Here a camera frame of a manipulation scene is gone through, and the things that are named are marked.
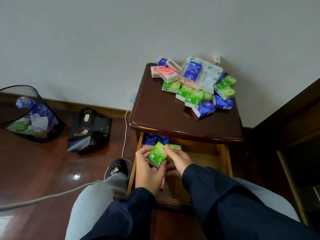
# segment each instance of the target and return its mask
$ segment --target person's left hand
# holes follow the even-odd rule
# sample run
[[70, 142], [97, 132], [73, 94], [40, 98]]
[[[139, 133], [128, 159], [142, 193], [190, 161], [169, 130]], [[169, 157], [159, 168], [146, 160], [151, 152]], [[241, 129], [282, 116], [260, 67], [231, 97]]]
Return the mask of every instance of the person's left hand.
[[144, 154], [151, 150], [152, 147], [143, 147], [136, 152], [136, 188], [143, 187], [155, 196], [158, 193], [163, 177], [166, 174], [167, 161], [165, 160], [159, 169], [151, 169], [144, 157]]

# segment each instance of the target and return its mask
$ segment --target shoe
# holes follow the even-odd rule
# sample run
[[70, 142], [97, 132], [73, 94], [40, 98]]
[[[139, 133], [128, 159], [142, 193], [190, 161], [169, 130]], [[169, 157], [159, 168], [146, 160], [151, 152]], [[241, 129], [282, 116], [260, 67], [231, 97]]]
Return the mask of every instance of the shoe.
[[110, 166], [109, 169], [106, 172], [105, 179], [110, 177], [111, 175], [114, 175], [115, 173], [123, 173], [128, 177], [128, 166], [125, 162], [125, 160], [118, 158], [117, 160], [114, 160]]

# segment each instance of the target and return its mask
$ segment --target bag handle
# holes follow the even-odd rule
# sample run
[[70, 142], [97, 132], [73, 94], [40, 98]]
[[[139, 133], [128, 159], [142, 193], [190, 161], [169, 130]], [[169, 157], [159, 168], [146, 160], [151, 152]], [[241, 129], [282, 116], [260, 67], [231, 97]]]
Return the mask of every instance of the bag handle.
[[91, 111], [90, 115], [93, 115], [93, 116], [91, 116], [91, 125], [94, 125], [94, 118], [96, 117], [96, 115], [98, 115], [98, 113], [94, 109], [89, 108], [89, 107], [86, 107], [86, 108], [81, 110], [80, 116], [79, 116], [79, 120], [78, 120], [78, 125], [81, 125], [81, 122], [85, 117], [85, 110], [90, 110]]

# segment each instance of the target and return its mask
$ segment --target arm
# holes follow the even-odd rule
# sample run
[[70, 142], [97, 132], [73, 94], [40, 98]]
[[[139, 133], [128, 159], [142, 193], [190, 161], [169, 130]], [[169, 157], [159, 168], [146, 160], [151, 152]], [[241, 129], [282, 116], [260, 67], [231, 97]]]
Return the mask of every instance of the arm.
[[182, 182], [208, 239], [319, 239], [314, 230], [265, 206], [218, 170], [191, 164]]
[[134, 189], [127, 200], [113, 201], [81, 240], [150, 239], [151, 210], [155, 202], [156, 198], [147, 189]]

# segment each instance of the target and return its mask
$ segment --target sleeve cuff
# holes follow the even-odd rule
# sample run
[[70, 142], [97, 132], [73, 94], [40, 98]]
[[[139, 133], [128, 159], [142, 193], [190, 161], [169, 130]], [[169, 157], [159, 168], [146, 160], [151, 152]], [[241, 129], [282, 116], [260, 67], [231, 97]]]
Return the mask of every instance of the sleeve cuff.
[[186, 167], [182, 174], [182, 184], [183, 187], [189, 192], [190, 185], [193, 182], [194, 178], [197, 177], [198, 173], [202, 170], [203, 168], [200, 167], [199, 165], [196, 164], [190, 164], [189, 166]]
[[156, 203], [155, 196], [146, 188], [135, 188], [131, 191], [129, 198], [135, 198], [137, 202], [147, 207], [152, 208]]

